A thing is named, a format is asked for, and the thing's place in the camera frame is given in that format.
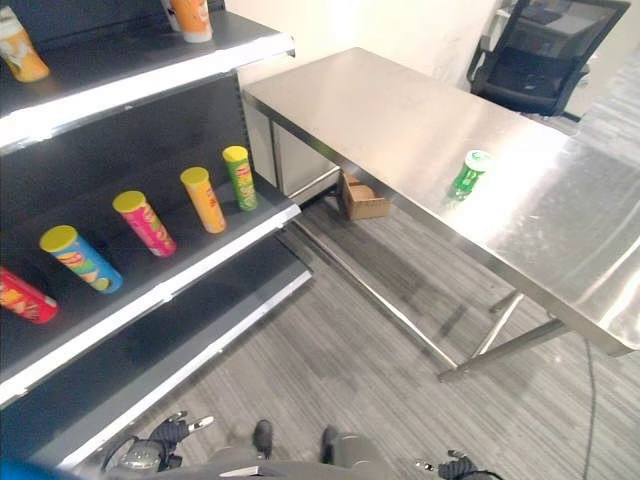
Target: shelf edge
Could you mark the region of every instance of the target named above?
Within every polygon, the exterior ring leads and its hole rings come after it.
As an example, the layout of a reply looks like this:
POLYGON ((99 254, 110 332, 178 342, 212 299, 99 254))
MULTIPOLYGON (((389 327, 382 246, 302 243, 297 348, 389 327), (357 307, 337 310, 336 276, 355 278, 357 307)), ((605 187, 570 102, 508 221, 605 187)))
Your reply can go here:
POLYGON ((304 273, 300 274, 282 290, 269 298, 256 310, 251 312, 240 323, 238 323, 220 338, 211 343, 202 352, 196 355, 190 362, 181 367, 167 380, 154 388, 150 393, 139 400, 125 413, 112 421, 102 431, 89 439, 82 447, 78 448, 67 457, 65 457, 62 462, 57 465, 57 467, 65 470, 75 467, 78 463, 88 457, 95 450, 100 448, 100 446, 111 439, 114 435, 123 430, 128 424, 142 415, 154 403, 156 403, 164 395, 169 393, 173 388, 175 388, 183 380, 189 377, 198 368, 204 365, 205 362, 222 353, 222 350, 233 340, 235 340, 240 334, 248 330, 253 324, 264 317, 269 311, 271 311, 287 297, 292 295, 298 288, 300 288, 310 279, 311 273, 309 271, 305 271, 304 273))
POLYGON ((144 312, 170 301, 180 290, 187 287, 190 283, 218 265, 221 265, 235 254, 256 243, 258 240, 266 237, 271 232, 282 228, 299 213, 300 208, 297 205, 290 205, 204 259, 187 267, 174 277, 152 287, 133 302, 107 316, 96 325, 8 378, 0 384, 0 406, 4 408, 14 399, 26 395, 32 385, 54 372, 57 368, 71 361, 98 341, 122 328, 144 312))
POLYGON ((293 51, 293 38, 276 33, 16 110, 0 119, 0 155, 49 139, 77 126, 74 122, 87 123, 101 113, 126 110, 153 95, 293 51))

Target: black chair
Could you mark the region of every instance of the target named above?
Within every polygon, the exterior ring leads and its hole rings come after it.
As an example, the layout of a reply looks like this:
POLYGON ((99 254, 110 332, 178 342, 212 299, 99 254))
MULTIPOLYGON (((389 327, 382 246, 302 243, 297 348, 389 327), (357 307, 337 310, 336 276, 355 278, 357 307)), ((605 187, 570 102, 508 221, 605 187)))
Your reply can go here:
POLYGON ((495 49, 486 35, 478 42, 467 71, 471 93, 517 112, 562 114, 587 60, 627 8, 612 0, 518 0, 495 49))

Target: gray carpet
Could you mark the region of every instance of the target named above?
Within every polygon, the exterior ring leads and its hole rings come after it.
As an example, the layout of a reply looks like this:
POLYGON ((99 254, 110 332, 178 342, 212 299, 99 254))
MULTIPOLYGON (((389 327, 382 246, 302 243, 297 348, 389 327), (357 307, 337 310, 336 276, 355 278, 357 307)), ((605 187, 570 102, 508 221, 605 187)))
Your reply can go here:
MULTIPOLYGON (((611 96, 575 133, 628 161, 637 161, 640 147, 639 58, 630 59, 611 96)), ((336 199, 326 197, 305 209, 303 221, 456 360, 474 350, 491 325, 487 308, 510 290, 397 209, 349 222, 336 199)), ((180 409, 214 415, 214 427, 179 449, 185 465, 193 465, 227 444, 248 445, 253 425, 265 417, 276 428, 274 456, 314 461, 322 429, 333 423, 368 435, 399 478, 429 478, 414 460, 437 463, 450 448, 505 479, 582 477, 591 392, 577 334, 441 384, 436 374, 443 366, 419 342, 293 227, 282 238, 313 269, 313 280, 131 431, 148 434, 180 409)), ((546 321, 533 302, 521 305, 498 342, 546 321)), ((640 354, 593 356, 597 410, 588 478, 638 478, 640 354)))

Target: green can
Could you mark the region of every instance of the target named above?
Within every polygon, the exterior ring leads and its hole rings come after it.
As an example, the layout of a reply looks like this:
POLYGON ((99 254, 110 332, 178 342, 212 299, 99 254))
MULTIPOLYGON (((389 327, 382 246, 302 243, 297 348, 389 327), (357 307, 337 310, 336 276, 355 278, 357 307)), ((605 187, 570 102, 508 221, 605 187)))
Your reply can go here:
POLYGON ((473 186, 484 172, 489 168, 491 155, 482 150, 467 152, 464 165, 453 182, 453 193, 456 198, 462 200, 473 190, 473 186))
POLYGON ((229 176, 233 182, 236 199, 241 210, 253 210, 258 206, 258 197, 253 186, 249 152, 239 145, 227 147, 222 151, 222 157, 227 163, 229 176))

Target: cardboard box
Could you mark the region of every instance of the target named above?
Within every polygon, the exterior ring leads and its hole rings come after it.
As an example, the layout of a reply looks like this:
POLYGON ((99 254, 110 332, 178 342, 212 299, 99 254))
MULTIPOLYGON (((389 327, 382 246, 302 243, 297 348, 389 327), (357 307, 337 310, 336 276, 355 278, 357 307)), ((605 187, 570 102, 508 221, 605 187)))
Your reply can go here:
POLYGON ((391 204, 384 197, 345 172, 340 176, 340 192, 347 217, 351 220, 383 217, 391 209, 391 204))

